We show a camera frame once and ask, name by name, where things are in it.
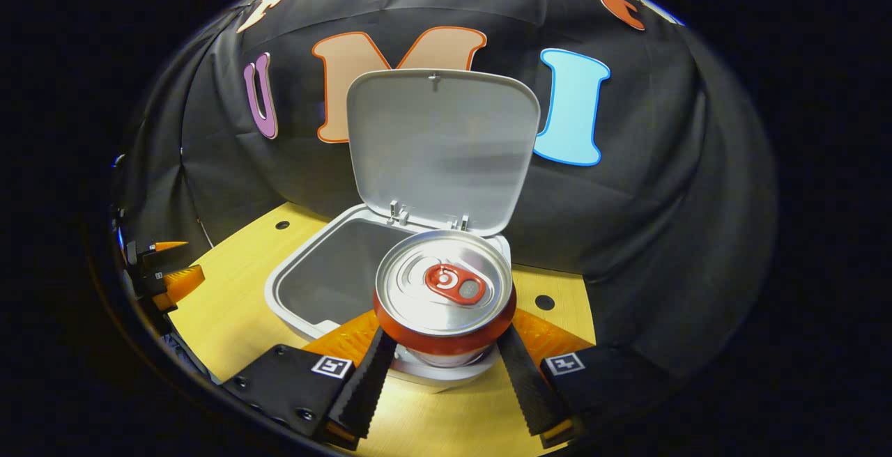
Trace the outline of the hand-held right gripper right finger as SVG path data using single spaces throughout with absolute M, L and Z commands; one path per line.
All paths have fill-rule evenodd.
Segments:
M 497 340 L 530 435 L 545 449 L 605 440 L 670 394 L 670 374 L 627 346 L 596 346 L 517 310 Z

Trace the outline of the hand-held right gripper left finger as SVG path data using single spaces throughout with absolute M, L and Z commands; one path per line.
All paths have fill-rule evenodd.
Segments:
M 274 345 L 223 383 L 271 422 L 355 451 L 369 435 L 397 343 L 367 311 L 309 345 Z

